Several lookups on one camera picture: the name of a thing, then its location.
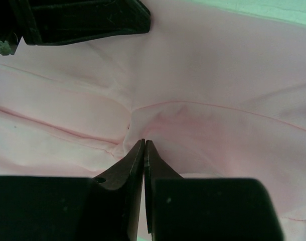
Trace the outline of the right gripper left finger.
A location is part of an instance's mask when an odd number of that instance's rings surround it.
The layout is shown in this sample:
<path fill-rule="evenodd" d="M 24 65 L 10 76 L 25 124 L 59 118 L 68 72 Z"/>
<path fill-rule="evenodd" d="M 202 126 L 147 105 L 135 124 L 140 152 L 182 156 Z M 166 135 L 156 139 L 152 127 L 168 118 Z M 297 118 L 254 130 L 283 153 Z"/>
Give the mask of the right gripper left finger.
<path fill-rule="evenodd" d="M 100 240 L 137 240 L 144 149 L 141 139 L 125 157 L 93 178 L 98 185 L 94 213 Z"/>

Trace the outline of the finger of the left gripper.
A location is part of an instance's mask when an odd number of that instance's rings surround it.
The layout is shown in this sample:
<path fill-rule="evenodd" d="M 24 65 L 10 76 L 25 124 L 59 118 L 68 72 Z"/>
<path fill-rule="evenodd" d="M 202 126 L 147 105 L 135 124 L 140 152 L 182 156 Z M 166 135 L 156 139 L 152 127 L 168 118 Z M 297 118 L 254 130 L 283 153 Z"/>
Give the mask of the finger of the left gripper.
<path fill-rule="evenodd" d="M 29 45 L 61 46 L 150 31 L 141 1 L 28 1 Z"/>

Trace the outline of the pink t shirt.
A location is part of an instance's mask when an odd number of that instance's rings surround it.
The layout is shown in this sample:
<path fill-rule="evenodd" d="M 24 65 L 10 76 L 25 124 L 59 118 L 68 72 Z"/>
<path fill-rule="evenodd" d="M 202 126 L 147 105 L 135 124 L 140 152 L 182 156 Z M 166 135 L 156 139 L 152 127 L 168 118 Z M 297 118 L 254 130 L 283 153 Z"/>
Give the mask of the pink t shirt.
<path fill-rule="evenodd" d="M 145 1 L 151 30 L 0 55 L 0 175 L 95 176 L 139 139 L 252 177 L 306 240 L 306 1 Z"/>

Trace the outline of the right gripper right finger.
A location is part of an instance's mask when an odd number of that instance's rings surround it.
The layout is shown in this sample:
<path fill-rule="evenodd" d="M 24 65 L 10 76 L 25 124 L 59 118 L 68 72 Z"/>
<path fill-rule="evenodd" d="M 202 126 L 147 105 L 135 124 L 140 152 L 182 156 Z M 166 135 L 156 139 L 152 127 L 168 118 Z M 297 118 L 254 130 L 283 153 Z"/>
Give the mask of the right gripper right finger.
<path fill-rule="evenodd" d="M 144 185 L 147 230 L 152 240 L 178 240 L 183 224 L 184 178 L 160 156 L 153 141 L 146 141 Z"/>

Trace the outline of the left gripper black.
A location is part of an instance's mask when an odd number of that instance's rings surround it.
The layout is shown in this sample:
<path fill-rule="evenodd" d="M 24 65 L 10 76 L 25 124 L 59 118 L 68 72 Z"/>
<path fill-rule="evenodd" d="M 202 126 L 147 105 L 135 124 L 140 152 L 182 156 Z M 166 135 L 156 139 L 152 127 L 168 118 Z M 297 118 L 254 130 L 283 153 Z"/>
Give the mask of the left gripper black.
<path fill-rule="evenodd" d="M 0 55 L 14 55 L 20 41 L 34 45 L 34 1 L 0 1 Z"/>

